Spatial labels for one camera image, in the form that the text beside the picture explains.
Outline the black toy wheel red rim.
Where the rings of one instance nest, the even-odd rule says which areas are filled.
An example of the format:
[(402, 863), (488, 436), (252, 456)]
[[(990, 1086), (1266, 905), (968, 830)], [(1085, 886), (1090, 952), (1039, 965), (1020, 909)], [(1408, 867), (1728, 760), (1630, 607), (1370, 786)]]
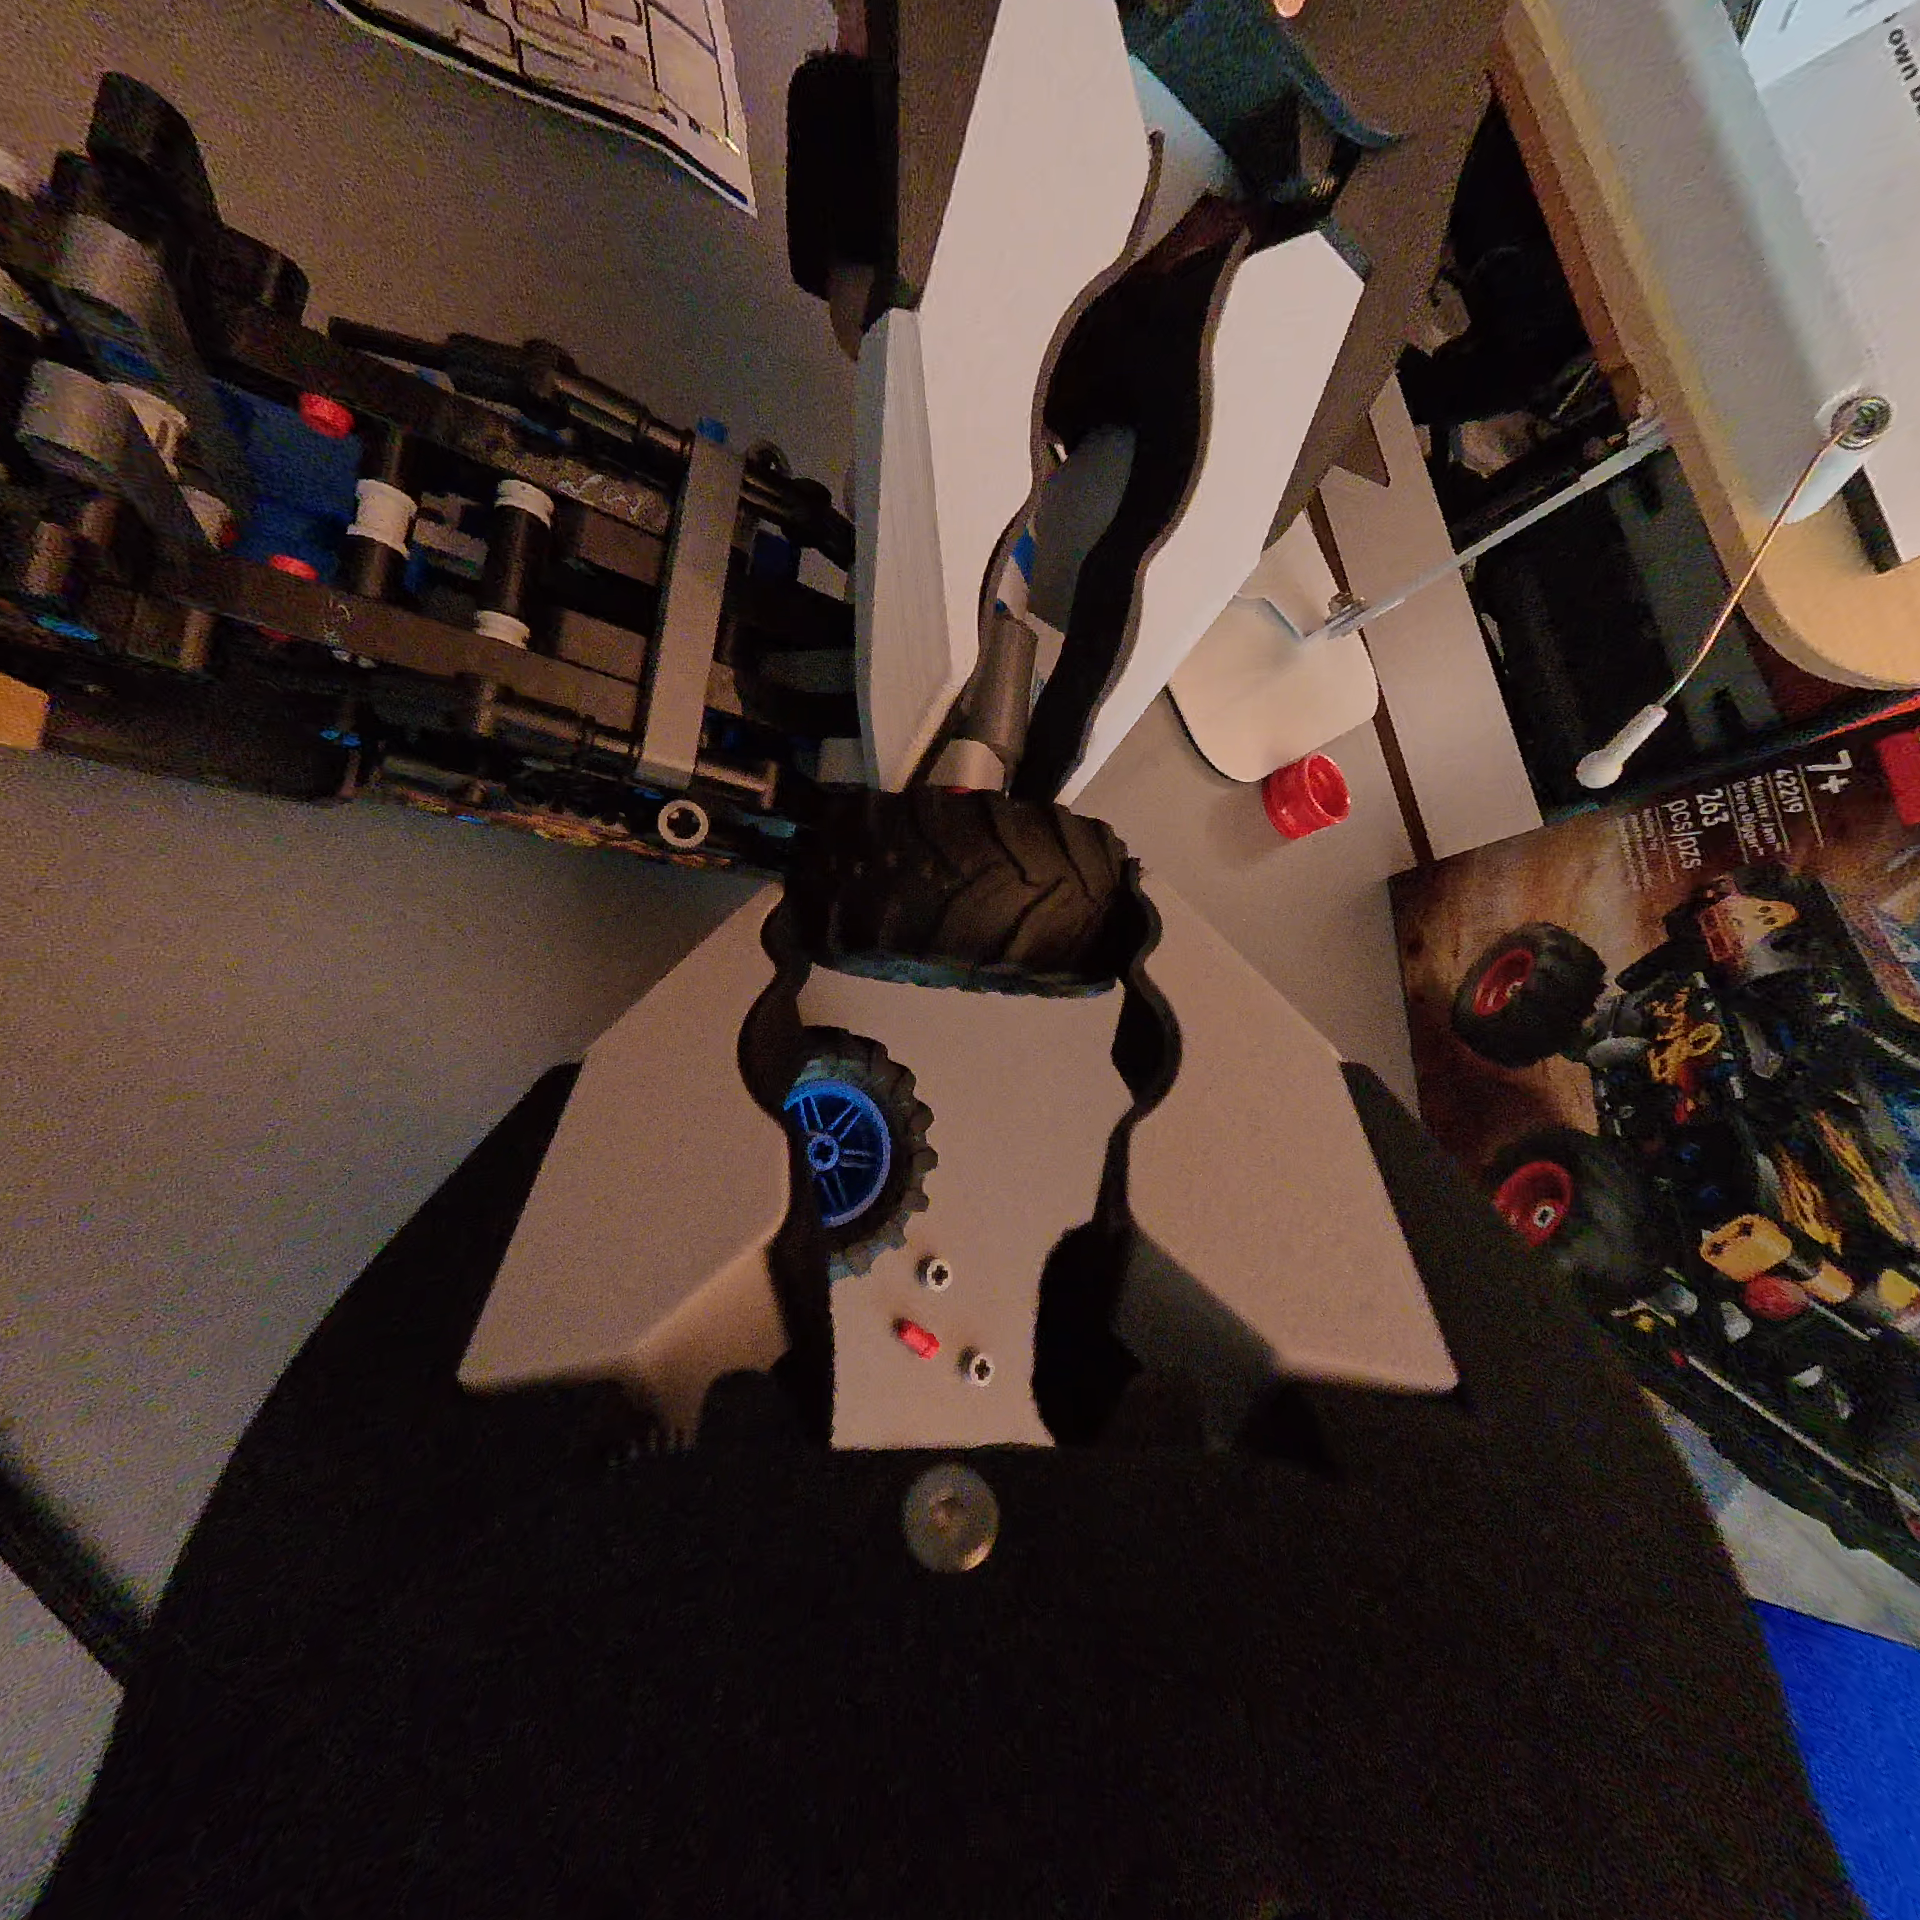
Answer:
[(1144, 949), (1137, 879), (1113, 829), (1054, 802), (854, 790), (804, 832), (783, 905), (808, 960), (855, 978), (1091, 997)]

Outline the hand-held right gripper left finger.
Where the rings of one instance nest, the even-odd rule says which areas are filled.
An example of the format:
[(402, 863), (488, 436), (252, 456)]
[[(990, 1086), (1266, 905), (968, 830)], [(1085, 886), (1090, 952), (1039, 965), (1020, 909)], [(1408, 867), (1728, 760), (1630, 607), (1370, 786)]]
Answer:
[(804, 1243), (780, 1091), (742, 1045), (780, 994), (761, 885), (579, 1063), (458, 1364), (471, 1394), (613, 1385), (693, 1439), (707, 1393), (789, 1362), (802, 1431), (834, 1431), (824, 1254)]

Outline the grey desk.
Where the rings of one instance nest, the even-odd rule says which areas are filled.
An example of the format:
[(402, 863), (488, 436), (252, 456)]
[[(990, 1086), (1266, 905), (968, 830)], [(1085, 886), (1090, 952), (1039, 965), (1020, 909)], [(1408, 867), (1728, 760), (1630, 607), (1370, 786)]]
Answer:
[[(193, 126), (310, 313), (545, 338), (840, 487), (852, 367), (780, 228), (827, 5), (726, 5), (757, 213), (323, 5), (3, 5), (3, 156), (98, 77)], [(143, 1626), (323, 1313), (745, 889), (390, 804), (3, 754), (3, 1463)]]

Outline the black toy wheel blue rim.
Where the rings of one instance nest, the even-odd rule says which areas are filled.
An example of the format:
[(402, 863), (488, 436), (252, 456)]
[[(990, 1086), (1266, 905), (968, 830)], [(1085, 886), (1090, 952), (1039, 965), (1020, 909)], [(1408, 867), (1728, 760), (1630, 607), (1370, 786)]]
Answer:
[(867, 1274), (906, 1247), (938, 1165), (915, 1076), (874, 1038), (805, 1024), (780, 1115), (795, 1140), (827, 1254), (827, 1281)]

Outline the raised white wooden-edged platform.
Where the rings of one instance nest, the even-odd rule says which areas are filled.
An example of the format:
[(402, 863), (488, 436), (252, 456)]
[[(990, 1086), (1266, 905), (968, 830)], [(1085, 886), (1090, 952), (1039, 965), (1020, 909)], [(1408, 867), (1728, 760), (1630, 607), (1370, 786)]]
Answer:
[(1625, 367), (1746, 619), (1794, 667), (1915, 692), (1915, 564), (1880, 570), (1821, 453), (1882, 401), (1721, 5), (1522, 3), (1502, 45)]

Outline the white base metal stand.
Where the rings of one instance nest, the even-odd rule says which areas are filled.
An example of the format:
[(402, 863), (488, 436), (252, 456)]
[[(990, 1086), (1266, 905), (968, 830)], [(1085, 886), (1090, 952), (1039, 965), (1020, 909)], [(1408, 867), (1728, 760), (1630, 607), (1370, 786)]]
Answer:
[(1666, 448), (1662, 420), (1635, 420), (1618, 450), (1376, 603), (1338, 592), (1316, 611), (1308, 590), (1333, 585), (1319, 541), (1313, 530), (1281, 536), (1167, 680), (1193, 749), (1241, 784), (1319, 754), (1379, 707), (1363, 627), (1462, 579), (1483, 557)]

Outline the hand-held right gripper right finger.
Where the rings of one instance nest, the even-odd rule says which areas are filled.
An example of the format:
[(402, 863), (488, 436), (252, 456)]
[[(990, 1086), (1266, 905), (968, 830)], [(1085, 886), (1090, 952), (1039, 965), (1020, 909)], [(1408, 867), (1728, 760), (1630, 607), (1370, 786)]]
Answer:
[(1445, 1405), (1459, 1370), (1333, 1047), (1172, 889), (1101, 954), (1125, 1109), (1048, 1258), (1034, 1398), (1066, 1449), (1325, 1449), (1319, 1390)]

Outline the printed toy truck box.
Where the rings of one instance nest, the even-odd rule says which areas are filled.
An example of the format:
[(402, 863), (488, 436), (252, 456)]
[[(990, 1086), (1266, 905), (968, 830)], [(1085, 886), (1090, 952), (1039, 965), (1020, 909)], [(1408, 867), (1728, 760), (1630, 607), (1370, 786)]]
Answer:
[(1915, 701), (1389, 885), (1417, 1110), (1672, 1414), (1915, 1582)]

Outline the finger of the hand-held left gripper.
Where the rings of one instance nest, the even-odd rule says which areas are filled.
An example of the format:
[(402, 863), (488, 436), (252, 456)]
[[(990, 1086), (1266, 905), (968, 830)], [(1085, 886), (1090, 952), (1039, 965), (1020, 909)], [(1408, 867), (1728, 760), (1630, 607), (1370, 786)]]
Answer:
[(1363, 280), (1322, 232), (1144, 261), (1068, 331), (1029, 588), (1061, 645), (1017, 798), (1073, 802), (1274, 545)]
[(867, 781), (938, 749), (1038, 492), (1043, 386), (1133, 253), (1156, 156), (1113, 5), (867, 5), (886, 187), (855, 367)]

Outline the toy brick monster truck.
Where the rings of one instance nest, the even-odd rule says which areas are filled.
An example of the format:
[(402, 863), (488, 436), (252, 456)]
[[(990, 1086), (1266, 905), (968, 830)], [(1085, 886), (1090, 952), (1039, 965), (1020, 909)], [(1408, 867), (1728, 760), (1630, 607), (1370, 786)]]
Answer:
[(1080, 827), (860, 798), (852, 521), (549, 343), (305, 317), (189, 123), (103, 73), (3, 183), (3, 753), (689, 870), (1046, 890)]

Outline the blue storage bin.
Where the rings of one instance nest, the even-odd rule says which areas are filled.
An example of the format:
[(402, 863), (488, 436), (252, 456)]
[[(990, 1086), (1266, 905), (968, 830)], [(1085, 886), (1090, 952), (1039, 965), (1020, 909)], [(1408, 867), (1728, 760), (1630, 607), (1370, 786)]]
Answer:
[(1860, 1907), (1915, 1919), (1917, 1650), (1766, 1600), (1752, 1609)]

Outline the white sticker sheet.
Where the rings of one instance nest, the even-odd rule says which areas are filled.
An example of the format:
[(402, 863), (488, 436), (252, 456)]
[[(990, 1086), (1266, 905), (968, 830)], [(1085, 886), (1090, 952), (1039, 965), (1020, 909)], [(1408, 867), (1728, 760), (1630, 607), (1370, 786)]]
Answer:
[(627, 139), (756, 216), (726, 14), (710, 3), (333, 3), (387, 45)]

